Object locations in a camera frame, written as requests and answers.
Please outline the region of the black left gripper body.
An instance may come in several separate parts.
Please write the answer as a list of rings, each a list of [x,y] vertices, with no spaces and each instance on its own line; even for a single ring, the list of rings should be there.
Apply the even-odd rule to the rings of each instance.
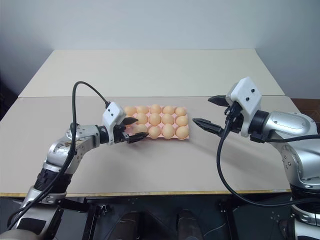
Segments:
[[[113,143],[118,144],[122,142],[127,142],[129,140],[129,135],[126,133],[126,126],[121,124],[116,124],[113,127]]]

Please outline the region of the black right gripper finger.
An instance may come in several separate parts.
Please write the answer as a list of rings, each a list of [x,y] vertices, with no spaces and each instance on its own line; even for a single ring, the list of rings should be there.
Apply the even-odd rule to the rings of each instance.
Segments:
[[[193,118],[192,121],[202,130],[217,136],[221,136],[224,132],[224,129],[221,126],[216,125],[209,120],[203,118]]]
[[[210,103],[213,103],[213,104],[215,104],[217,106],[221,106],[221,107],[228,107],[229,106],[225,95],[211,96],[208,98],[208,101]]]

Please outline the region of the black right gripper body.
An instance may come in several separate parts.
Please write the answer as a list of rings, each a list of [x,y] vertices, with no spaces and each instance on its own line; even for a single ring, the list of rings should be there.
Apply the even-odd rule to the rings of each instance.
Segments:
[[[237,101],[234,101],[226,108],[224,111],[224,115],[226,116],[224,128],[225,132],[240,133],[244,122],[242,110],[243,108]]]

